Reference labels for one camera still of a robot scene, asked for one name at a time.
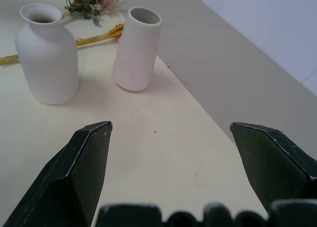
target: cream table surface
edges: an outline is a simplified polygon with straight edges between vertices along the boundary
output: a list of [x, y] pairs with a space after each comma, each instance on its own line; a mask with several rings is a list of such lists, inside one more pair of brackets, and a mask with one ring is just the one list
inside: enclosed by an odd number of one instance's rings
[[[16, 53], [14, 36], [24, 24], [19, 9], [33, 2], [62, 10], [65, 0], [0, 0], [0, 57]], [[75, 38], [86, 38], [105, 33], [124, 17], [114, 13], [103, 20], [102, 27], [82, 19], [62, 23]], [[72, 134], [102, 120], [113, 122], [113, 132], [99, 206], [156, 203], [163, 219], [179, 209], [201, 219], [204, 205], [219, 201], [233, 215], [242, 209], [266, 215], [236, 146], [173, 68], [157, 57], [151, 86], [143, 92], [124, 91], [111, 74], [117, 46], [108, 41], [78, 50], [80, 90], [61, 106], [33, 99], [20, 64], [0, 66], [0, 224]]]

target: yellow dried grass stem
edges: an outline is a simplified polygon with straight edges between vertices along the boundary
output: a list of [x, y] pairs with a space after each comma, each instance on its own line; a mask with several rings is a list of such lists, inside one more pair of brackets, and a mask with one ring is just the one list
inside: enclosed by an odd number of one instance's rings
[[[121, 37], [123, 26], [124, 24], [118, 24], [115, 27], [113, 27], [111, 30], [109, 30], [106, 34], [90, 37], [87, 39], [77, 39], [76, 40], [77, 46], [87, 45], [87, 44], [91, 44], [91, 43], [95, 43], [95, 42], [99, 42], [99, 41], [111, 39], [111, 38], [118, 39]], [[0, 65], [11, 63], [11, 62], [18, 62], [18, 61], [19, 61], [18, 55], [1, 57]]]

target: tall white cylindrical vase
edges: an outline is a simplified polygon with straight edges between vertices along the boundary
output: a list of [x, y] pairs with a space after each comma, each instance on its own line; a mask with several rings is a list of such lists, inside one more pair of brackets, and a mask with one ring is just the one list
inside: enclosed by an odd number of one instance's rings
[[140, 91], [149, 86], [157, 55], [161, 17], [149, 9], [129, 10], [113, 66], [113, 78], [122, 88]]
[[40, 102], [59, 105], [78, 91], [77, 46], [73, 35], [59, 25], [61, 12], [47, 4], [21, 8], [28, 22], [15, 37], [15, 47], [32, 95]]

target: vase opening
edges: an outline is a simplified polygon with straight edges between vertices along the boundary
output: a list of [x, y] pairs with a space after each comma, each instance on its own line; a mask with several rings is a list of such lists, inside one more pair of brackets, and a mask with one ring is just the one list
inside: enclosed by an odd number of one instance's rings
[[158, 24], [161, 18], [154, 11], [142, 7], [135, 7], [130, 10], [131, 16], [145, 24]]
[[20, 14], [27, 22], [37, 25], [51, 25], [62, 19], [62, 14], [57, 8], [42, 3], [25, 5], [21, 8]]

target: vase neck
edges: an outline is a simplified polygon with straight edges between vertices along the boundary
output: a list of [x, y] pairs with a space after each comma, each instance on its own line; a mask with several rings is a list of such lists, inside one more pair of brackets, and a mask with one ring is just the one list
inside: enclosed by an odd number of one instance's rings
[[20, 14], [35, 30], [42, 27], [53, 29], [62, 19], [62, 14], [56, 7], [42, 3], [25, 5], [21, 8]]

